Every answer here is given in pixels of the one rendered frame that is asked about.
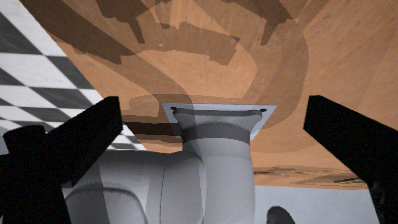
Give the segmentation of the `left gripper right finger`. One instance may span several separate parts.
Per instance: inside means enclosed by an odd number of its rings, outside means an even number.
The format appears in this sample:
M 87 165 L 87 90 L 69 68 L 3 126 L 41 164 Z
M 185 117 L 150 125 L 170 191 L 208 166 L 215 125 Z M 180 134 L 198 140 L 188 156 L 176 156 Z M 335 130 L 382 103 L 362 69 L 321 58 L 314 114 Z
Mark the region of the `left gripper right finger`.
M 303 130 L 372 189 L 385 189 L 385 224 L 398 224 L 398 130 L 309 95 Z

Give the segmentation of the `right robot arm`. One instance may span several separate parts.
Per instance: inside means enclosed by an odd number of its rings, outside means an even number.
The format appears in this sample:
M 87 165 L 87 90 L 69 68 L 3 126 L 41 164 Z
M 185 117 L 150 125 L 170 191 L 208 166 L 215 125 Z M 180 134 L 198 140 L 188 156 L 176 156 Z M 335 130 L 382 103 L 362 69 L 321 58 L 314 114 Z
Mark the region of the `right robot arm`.
M 295 222 L 286 209 L 273 206 L 267 212 L 266 224 L 295 224 Z

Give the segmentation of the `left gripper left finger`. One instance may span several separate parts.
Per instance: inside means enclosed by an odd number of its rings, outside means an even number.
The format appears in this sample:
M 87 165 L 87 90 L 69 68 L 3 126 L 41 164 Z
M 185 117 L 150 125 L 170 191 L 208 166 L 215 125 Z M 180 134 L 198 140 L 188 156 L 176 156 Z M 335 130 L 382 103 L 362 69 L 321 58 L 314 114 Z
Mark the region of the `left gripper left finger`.
M 4 133 L 2 224 L 72 224 L 62 188 L 73 188 L 122 131 L 119 96 L 108 96 L 48 133 L 42 125 Z

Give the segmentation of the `dark grey metal rack frame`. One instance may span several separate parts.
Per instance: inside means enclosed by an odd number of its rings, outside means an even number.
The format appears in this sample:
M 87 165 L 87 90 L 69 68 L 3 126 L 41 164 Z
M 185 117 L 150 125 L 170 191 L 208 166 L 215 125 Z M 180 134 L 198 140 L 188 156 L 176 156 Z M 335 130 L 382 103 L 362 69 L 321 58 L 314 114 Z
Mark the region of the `dark grey metal rack frame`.
M 368 186 L 368 185 L 367 185 Z M 368 186 L 371 199 L 379 220 L 380 224 L 385 224 L 385 216 L 384 216 L 384 204 L 380 204 L 382 195 L 384 193 L 385 189 L 372 189 L 370 186 Z

